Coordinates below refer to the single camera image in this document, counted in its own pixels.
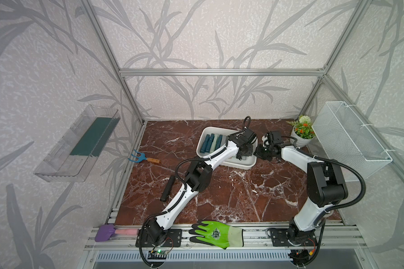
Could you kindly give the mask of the white rectangular storage box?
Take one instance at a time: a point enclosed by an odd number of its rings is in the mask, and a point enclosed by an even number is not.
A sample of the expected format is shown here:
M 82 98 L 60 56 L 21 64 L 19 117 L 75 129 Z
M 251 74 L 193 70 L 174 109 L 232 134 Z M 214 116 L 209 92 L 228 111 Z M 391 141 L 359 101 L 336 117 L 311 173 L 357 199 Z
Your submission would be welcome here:
M 237 132 L 237 130 L 230 130 L 230 129 L 225 129 L 225 128 L 218 128 L 218 127 L 206 127 L 199 139 L 197 148 L 196 148 L 196 154 L 200 158 L 205 158 L 209 153 L 200 153 L 200 148 L 204 142 L 204 139 L 206 135 L 211 135 L 212 133 L 214 134 L 219 134 L 223 135 L 223 140 L 221 143 L 221 147 L 226 143 L 226 136 L 233 134 Z M 257 162 L 257 157 L 252 155 L 249 157 L 243 157 L 242 160 L 237 159 L 235 156 L 232 156 L 231 158 L 225 160 L 224 162 L 221 163 L 221 165 L 226 166 L 226 167 L 231 167 L 231 168 L 238 168 L 238 169 L 244 169 L 244 170 L 249 170 L 251 169 Z

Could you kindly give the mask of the teal pruning pliers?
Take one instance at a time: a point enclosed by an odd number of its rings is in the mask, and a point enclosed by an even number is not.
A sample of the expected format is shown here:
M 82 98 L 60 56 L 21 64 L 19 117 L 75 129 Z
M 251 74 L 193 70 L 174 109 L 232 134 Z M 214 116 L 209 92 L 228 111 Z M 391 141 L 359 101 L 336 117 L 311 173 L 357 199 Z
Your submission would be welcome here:
M 208 142 L 209 142 L 210 137 L 211 137 L 211 136 L 210 136 L 209 134 L 206 135 L 206 137 L 205 137 L 205 139 L 204 139 L 204 142 L 203 142 L 203 144 L 202 144 L 202 146 L 201 146 L 201 148 L 200 148 L 200 153 L 201 153 L 201 154 L 205 153 L 206 147 L 207 147 L 207 144 L 208 144 Z
M 215 138 L 215 134 L 212 133 L 210 135 L 210 137 L 209 137 L 208 142 L 207 142 L 207 145 L 206 145 L 206 148 L 205 148 L 205 153 L 210 153 L 214 138 Z
M 220 148 L 221 143 L 222 143 L 222 140 L 223 140 L 223 135 L 220 134 L 220 135 L 218 136 L 218 138 L 217 138 L 216 145 L 215 145 L 215 149 L 219 149 L 219 148 Z

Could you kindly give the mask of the mint green pruning pliers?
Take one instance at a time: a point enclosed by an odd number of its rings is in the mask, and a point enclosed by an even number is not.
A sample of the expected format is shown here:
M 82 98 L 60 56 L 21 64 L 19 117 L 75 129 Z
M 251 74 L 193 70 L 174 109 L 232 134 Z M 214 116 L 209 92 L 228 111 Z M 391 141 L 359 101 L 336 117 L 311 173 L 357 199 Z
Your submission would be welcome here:
M 213 151 L 215 151 L 216 148 L 216 144 L 217 144 L 217 140 L 218 140 L 219 134 L 215 134 L 214 135 L 214 139 L 210 148 L 210 153 L 212 153 Z

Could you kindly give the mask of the black pruning pliers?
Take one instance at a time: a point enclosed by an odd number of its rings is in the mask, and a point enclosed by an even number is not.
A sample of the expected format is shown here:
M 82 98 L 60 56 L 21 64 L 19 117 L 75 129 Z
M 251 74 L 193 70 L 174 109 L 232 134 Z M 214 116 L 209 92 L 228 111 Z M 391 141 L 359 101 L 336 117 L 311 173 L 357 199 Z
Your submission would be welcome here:
M 165 189 L 164 189 L 164 191 L 163 191 L 163 193 L 162 193 L 162 195 L 160 197 L 160 201 L 166 202 L 168 200 L 169 194 L 170 194 L 170 192 L 172 190 L 172 187 L 173 187 L 173 185 L 175 183 L 175 180 L 176 180 L 175 175 L 174 174 L 171 175 L 168 182 L 167 182 L 167 184 L 166 184 L 166 186 L 165 186 Z

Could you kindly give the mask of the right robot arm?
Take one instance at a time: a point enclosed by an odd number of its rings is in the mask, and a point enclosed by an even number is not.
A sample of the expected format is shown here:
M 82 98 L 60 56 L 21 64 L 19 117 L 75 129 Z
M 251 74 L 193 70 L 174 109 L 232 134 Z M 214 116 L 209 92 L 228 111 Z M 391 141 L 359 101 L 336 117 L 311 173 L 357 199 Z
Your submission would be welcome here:
M 287 229 L 270 228 L 269 236 L 274 246 L 301 246 L 313 238 L 316 228 L 325 224 L 325 216 L 331 211 L 358 203 L 366 193 L 364 178 L 355 169 L 334 159 L 311 155 L 285 143 L 280 132 L 266 133 L 254 152 L 259 159 L 273 158 L 288 161 L 307 174 L 307 200 L 300 212 L 289 222 Z M 341 204 L 349 195 L 342 169 L 354 174 L 361 191 L 352 201 Z

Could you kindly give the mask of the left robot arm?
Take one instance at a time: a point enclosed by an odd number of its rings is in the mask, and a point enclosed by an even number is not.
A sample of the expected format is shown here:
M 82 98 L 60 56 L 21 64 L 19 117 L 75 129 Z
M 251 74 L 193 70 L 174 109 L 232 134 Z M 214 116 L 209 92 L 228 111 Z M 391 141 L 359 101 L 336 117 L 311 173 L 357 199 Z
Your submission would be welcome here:
M 181 188 L 166 208 L 148 216 L 141 228 L 141 232 L 148 236 L 155 247 L 167 239 L 168 230 L 185 206 L 209 186 L 215 168 L 229 158 L 241 160 L 244 156 L 253 155 L 253 144 L 257 136 L 249 128 L 250 122 L 251 118 L 247 116 L 242 130 L 227 135 L 225 145 L 206 157 L 186 159 L 177 165 L 175 178 L 182 183 Z

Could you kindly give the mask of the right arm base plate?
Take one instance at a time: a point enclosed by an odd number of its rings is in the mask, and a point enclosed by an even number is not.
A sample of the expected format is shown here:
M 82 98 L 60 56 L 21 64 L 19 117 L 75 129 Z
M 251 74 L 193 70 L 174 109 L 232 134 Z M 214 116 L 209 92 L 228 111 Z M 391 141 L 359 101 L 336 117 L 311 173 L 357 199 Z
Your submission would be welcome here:
M 274 247 L 315 247 L 318 245 L 315 230 L 303 232 L 295 228 L 268 228 L 267 234 Z

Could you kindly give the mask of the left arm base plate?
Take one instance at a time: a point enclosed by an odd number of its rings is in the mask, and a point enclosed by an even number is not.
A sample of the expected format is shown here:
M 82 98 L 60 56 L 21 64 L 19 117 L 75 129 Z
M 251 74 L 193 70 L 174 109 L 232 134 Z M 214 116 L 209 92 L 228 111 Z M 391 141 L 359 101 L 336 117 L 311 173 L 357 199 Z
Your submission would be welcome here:
M 156 243 L 147 230 L 140 230 L 136 240 L 136 247 L 180 247 L 182 240 L 182 229 L 169 229 L 166 235 L 161 236 L 160 242 Z

